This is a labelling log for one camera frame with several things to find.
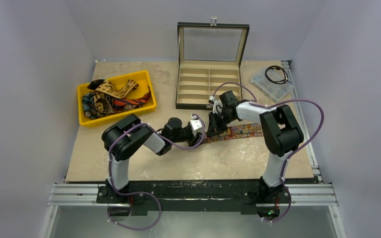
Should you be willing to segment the colourful patterned tie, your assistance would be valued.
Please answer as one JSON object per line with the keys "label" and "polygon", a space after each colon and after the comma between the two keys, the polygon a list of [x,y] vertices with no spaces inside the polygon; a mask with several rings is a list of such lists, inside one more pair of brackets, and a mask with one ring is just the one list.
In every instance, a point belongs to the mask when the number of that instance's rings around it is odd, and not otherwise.
{"label": "colourful patterned tie", "polygon": [[263,137],[263,131],[260,124],[248,123],[230,126],[225,132],[222,132],[219,135],[215,135],[213,137],[205,137],[202,141],[202,144],[251,137]]}

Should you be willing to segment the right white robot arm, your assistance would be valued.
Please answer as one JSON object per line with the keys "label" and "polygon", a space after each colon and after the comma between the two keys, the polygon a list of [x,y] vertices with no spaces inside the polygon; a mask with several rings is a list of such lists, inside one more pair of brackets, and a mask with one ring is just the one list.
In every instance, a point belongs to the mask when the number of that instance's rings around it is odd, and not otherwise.
{"label": "right white robot arm", "polygon": [[285,180],[282,170],[287,167],[286,156],[296,151],[304,141],[304,135],[291,108],[288,105],[262,108],[248,100],[238,101],[232,91],[221,94],[219,102],[219,109],[213,106],[213,111],[208,114],[206,136],[211,138],[220,135],[235,120],[260,124],[269,157],[258,194],[263,201],[272,201],[278,195],[277,187]]}

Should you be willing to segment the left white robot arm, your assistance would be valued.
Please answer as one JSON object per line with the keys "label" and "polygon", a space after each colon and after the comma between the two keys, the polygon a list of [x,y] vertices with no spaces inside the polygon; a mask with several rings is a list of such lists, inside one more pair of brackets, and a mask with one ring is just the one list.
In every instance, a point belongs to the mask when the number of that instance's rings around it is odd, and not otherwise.
{"label": "left white robot arm", "polygon": [[101,137],[109,155],[109,197],[116,203],[127,199],[129,160],[142,146],[162,156],[173,146],[185,150],[196,148],[203,142],[204,137],[204,122],[196,114],[191,116],[186,126],[182,126],[179,118],[170,118],[158,131],[148,123],[142,122],[135,114],[130,114],[113,124]]}

